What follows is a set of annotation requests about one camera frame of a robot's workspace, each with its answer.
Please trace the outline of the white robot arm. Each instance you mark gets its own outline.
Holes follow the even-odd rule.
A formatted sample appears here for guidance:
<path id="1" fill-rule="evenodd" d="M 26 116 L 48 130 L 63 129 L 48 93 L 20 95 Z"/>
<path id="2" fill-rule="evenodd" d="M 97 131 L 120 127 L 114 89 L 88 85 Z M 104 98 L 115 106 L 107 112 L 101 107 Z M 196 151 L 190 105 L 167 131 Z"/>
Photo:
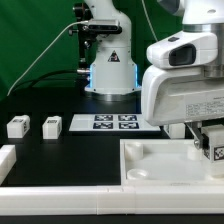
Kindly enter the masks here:
<path id="1" fill-rule="evenodd" d="M 136 89 L 131 59 L 131 22 L 112 0 L 84 0 L 93 18 L 88 28 L 100 34 L 87 90 L 110 98 Z M 184 123 L 196 147 L 220 144 L 202 126 L 224 117 L 224 0 L 157 0 L 183 18 L 180 32 L 147 48 L 151 66 L 141 87 L 141 111 L 153 126 Z"/>

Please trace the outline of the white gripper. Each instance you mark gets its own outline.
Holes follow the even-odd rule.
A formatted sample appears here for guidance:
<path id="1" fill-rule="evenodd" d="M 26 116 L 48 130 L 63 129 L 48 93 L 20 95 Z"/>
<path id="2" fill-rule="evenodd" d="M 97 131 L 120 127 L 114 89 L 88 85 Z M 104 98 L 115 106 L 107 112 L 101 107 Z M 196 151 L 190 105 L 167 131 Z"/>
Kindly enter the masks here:
<path id="1" fill-rule="evenodd" d="M 149 46 L 151 66 L 141 92 L 144 119 L 153 126 L 187 122 L 195 147 L 202 149 L 199 121 L 224 117 L 224 78 L 205 76 L 205 66 L 217 56 L 218 38 L 210 32 L 181 31 Z"/>

